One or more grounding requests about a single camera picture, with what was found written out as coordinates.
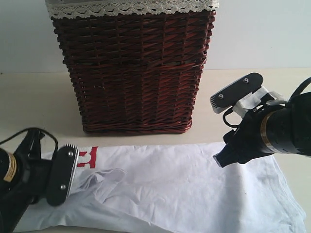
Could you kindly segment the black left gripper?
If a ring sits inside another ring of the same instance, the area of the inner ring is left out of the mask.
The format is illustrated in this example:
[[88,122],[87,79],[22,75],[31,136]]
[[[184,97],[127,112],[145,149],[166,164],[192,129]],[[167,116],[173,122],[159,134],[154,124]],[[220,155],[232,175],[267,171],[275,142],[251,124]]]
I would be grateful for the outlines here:
[[16,136],[25,133],[14,156],[20,161],[21,177],[17,183],[17,193],[30,196],[30,204],[38,203],[46,196],[46,189],[51,172],[52,158],[44,159],[41,156],[41,140],[48,136],[54,142],[52,155],[57,152],[57,139],[48,131],[30,127],[16,133]]

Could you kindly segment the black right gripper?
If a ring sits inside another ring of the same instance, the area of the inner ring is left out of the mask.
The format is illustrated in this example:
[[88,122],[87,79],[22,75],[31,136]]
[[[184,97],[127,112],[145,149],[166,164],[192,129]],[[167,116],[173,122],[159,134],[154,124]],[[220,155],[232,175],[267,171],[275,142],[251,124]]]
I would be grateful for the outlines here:
[[213,156],[219,167],[224,168],[235,163],[245,164],[270,155],[260,135],[261,122],[268,113],[269,109],[264,107],[255,112],[250,110],[240,124],[231,126],[235,130],[223,136],[225,146]]

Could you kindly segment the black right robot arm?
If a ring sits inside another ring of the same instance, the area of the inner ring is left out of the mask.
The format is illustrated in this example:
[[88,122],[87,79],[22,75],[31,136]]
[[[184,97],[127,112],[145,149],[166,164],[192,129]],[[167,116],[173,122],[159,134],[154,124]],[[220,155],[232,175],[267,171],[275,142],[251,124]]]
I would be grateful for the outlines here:
[[275,153],[310,156],[311,94],[296,95],[285,106],[247,113],[240,126],[223,139],[224,148],[213,156],[220,167]]

